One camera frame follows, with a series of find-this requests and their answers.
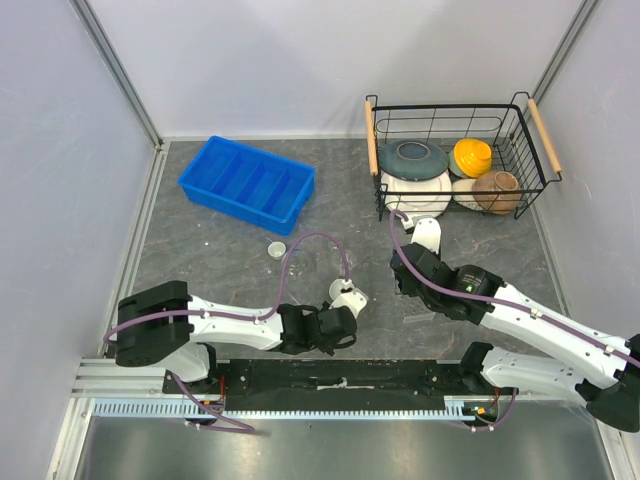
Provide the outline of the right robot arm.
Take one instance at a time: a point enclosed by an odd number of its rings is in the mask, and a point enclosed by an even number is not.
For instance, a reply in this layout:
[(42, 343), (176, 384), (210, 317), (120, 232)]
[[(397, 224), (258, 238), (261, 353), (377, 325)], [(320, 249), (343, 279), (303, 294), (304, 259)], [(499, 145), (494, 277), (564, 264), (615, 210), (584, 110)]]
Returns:
[(427, 309), (514, 337), (541, 356), (475, 342), (458, 368), (467, 392), (512, 388), (564, 397), (621, 431), (639, 430), (639, 338), (591, 329), (522, 294), (481, 267), (449, 268), (417, 243), (394, 250), (390, 267), (401, 294)]

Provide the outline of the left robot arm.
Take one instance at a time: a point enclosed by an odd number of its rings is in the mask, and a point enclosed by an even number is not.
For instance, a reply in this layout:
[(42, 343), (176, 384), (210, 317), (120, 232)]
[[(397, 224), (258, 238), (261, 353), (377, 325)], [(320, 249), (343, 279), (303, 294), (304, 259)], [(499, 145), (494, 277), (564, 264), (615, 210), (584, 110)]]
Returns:
[(188, 292), (184, 281), (169, 281), (121, 300), (114, 342), (121, 367), (161, 365), (179, 374), (198, 393), (219, 382), (210, 359), (213, 344), (244, 345), (260, 351), (298, 355), (313, 350), (332, 355), (356, 341), (356, 319), (368, 297), (350, 280), (329, 287), (331, 301), (320, 307), (280, 304), (249, 309), (216, 304)]

